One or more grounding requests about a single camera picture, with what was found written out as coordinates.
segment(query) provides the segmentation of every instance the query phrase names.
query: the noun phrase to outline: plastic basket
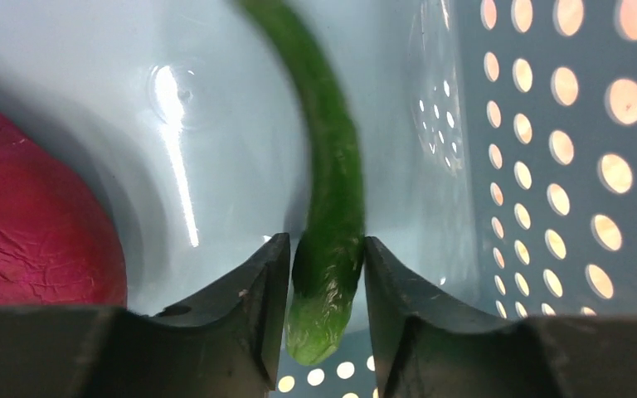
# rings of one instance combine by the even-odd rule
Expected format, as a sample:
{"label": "plastic basket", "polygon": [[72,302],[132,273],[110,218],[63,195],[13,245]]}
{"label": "plastic basket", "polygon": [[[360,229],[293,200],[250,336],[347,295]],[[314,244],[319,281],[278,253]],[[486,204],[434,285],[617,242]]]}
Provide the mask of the plastic basket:
{"label": "plastic basket", "polygon": [[[507,319],[637,313],[637,0],[296,3],[361,128],[370,235]],[[223,0],[0,0],[0,110],[113,215],[136,312],[301,229],[291,87]],[[371,396],[369,338],[361,286],[323,381],[283,357],[273,396]]]}

